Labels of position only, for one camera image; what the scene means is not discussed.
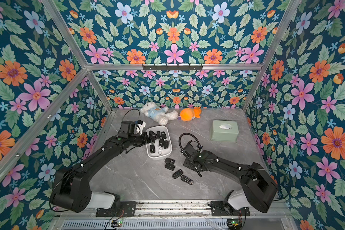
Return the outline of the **black flip key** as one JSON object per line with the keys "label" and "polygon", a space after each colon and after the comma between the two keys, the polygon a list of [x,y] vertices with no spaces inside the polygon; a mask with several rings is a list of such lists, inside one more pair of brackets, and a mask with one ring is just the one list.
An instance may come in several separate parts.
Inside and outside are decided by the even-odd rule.
{"label": "black flip key", "polygon": [[183,172],[181,169],[179,169],[179,170],[177,170],[176,172],[173,173],[172,178],[173,178],[173,179],[177,179],[177,178],[179,178],[180,176],[182,176],[183,173],[184,173],[184,172]]}

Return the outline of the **black chrome key lowest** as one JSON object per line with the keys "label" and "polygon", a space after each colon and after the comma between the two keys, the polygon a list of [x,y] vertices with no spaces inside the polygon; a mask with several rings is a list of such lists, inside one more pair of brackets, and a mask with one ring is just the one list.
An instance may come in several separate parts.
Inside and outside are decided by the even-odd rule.
{"label": "black chrome key lowest", "polygon": [[185,182],[185,183],[187,183],[187,184],[189,184],[189,185],[193,185],[193,184],[194,184],[194,181],[193,181],[192,179],[188,178],[188,177],[185,176],[185,175],[181,175],[181,176],[180,176],[180,179],[181,179],[183,182]]}

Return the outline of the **black key pair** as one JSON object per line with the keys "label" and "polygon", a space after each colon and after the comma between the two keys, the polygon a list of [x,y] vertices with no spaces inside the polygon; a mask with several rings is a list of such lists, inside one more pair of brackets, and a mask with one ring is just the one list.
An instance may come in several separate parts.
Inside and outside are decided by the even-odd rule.
{"label": "black key pair", "polygon": [[169,141],[168,140],[164,141],[163,148],[164,149],[168,149],[169,148]]}
{"label": "black key pair", "polygon": [[149,148],[150,148],[149,151],[150,151],[151,154],[153,154],[153,153],[156,152],[156,149],[155,149],[154,144],[151,144],[151,145],[149,146]]}

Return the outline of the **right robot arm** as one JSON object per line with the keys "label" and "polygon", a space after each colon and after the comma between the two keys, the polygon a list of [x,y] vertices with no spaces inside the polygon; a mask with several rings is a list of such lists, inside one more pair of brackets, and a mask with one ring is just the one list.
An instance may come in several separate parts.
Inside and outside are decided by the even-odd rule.
{"label": "right robot arm", "polygon": [[261,213],[267,213],[278,192],[278,185],[258,163],[251,165],[234,163],[218,157],[200,145],[194,147],[190,142],[185,147],[179,144],[186,160],[184,166],[195,171],[199,177],[202,172],[212,172],[232,179],[241,189],[231,193],[227,202],[234,209],[251,206]]}

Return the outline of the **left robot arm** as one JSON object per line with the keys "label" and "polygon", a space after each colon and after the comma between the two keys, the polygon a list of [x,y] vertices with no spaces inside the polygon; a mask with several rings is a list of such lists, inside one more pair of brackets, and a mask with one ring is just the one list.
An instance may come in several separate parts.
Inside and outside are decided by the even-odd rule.
{"label": "left robot arm", "polygon": [[85,209],[111,209],[118,195],[110,192],[93,192],[91,179],[112,159],[128,148],[139,148],[152,143],[158,135],[144,131],[140,121],[123,121],[119,132],[106,140],[105,144],[83,162],[59,169],[55,174],[55,185],[49,199],[54,206],[80,213]]}

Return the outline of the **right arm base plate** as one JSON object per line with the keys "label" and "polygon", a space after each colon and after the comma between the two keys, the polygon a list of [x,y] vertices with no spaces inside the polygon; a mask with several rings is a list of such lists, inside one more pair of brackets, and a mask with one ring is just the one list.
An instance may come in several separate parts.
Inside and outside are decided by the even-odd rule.
{"label": "right arm base plate", "polygon": [[250,210],[248,207],[241,209],[234,209],[229,203],[218,200],[210,201],[208,206],[211,209],[212,216],[232,216],[232,217],[249,217]]}

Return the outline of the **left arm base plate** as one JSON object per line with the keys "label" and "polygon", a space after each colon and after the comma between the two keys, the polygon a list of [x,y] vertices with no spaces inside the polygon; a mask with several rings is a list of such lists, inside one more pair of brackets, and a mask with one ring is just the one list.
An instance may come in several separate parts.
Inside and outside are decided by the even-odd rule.
{"label": "left arm base plate", "polygon": [[110,209],[98,209],[95,216],[98,218],[133,217],[136,206],[137,202],[135,201],[118,201]]}

